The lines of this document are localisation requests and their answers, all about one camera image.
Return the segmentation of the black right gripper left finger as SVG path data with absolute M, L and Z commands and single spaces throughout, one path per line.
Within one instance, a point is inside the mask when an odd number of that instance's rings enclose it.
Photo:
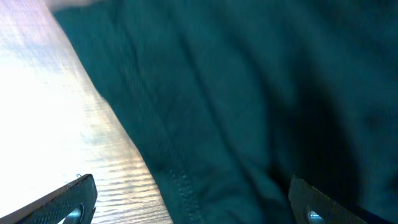
M 1 218 L 1 224 L 91 224 L 98 192 L 91 174 Z

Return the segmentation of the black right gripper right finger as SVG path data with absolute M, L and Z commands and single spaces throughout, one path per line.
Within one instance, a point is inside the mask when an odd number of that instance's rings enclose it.
M 295 175 L 290 181 L 288 197 L 297 224 L 367 224 Z

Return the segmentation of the black shorts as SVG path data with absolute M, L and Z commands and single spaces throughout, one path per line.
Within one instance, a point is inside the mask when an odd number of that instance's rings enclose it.
M 397 2 L 56 11 L 174 223 L 292 223 L 298 176 L 397 221 Z

